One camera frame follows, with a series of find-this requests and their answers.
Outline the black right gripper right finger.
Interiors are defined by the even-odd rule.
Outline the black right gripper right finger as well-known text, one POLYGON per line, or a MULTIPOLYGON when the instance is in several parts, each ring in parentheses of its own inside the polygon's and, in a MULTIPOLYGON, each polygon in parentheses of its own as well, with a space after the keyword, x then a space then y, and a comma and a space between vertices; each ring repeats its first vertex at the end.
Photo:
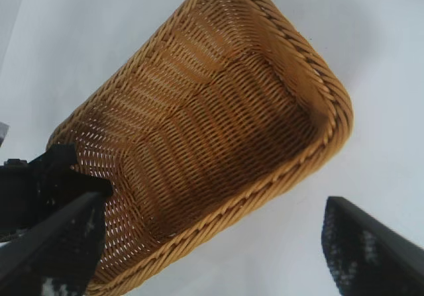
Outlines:
POLYGON ((341 295, 422 295, 423 249, 343 197, 328 197, 321 246, 341 295))

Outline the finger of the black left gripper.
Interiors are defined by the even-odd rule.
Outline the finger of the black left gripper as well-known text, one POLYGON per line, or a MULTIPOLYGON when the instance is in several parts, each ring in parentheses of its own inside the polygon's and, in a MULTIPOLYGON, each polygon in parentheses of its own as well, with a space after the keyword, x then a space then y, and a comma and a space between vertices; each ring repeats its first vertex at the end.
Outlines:
POLYGON ((56 213, 82 195, 94 192, 102 197, 112 196, 112 183, 102 177, 77 172, 78 163, 72 144, 55 144, 46 152, 46 216, 56 213))

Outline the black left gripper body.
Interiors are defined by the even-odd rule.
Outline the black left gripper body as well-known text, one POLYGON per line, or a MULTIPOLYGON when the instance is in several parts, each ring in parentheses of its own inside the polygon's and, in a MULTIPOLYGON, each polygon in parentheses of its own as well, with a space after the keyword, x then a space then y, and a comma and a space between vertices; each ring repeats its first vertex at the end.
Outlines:
POLYGON ((1 166, 1 235, 16 236, 46 220, 54 211, 48 188, 52 160, 9 159, 1 166))

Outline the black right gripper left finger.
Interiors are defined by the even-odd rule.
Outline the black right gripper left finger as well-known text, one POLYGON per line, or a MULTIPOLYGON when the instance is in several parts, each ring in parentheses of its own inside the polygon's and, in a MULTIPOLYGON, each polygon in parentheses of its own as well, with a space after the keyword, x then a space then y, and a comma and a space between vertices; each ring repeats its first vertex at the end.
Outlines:
POLYGON ((1 247, 2 295, 85 295, 105 243, 105 200, 86 193, 1 247))

